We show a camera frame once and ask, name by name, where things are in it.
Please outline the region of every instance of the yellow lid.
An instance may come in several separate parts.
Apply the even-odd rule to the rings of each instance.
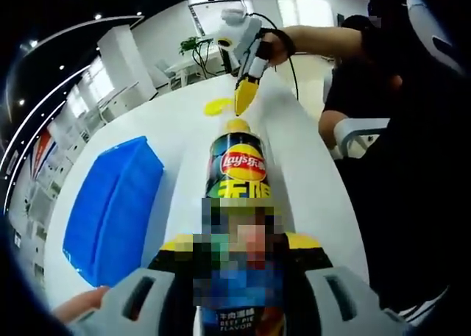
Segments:
[[[250,132],[249,124],[240,118],[235,118],[226,123],[227,132]]]
[[[227,107],[228,105],[230,105],[232,103],[233,103],[233,100],[228,99],[228,98],[215,99],[214,101],[209,102],[208,104],[206,104],[205,115],[210,116],[210,117],[215,116],[215,115],[219,115],[219,114],[222,113],[222,111],[224,110],[225,107]]]

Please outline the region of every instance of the potted plant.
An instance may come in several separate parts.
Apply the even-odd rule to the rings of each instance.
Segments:
[[[180,43],[180,54],[184,55],[186,51],[193,51],[198,43],[199,37],[190,37]]]

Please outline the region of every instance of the blue plastic crate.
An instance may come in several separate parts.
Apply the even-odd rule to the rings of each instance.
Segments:
[[[91,285],[114,286],[141,265],[163,164],[146,137],[98,156],[80,188],[63,252]]]

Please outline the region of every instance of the pixelated area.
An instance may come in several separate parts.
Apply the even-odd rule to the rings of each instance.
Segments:
[[[194,305],[279,305],[282,273],[271,253],[280,222],[271,200],[203,199],[203,233],[194,243],[201,243],[198,261],[209,271],[194,280]]]

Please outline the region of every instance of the lay's logo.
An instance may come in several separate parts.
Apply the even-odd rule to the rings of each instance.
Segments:
[[[233,179],[262,181],[266,177],[265,161],[255,148],[239,143],[222,156],[221,172]]]

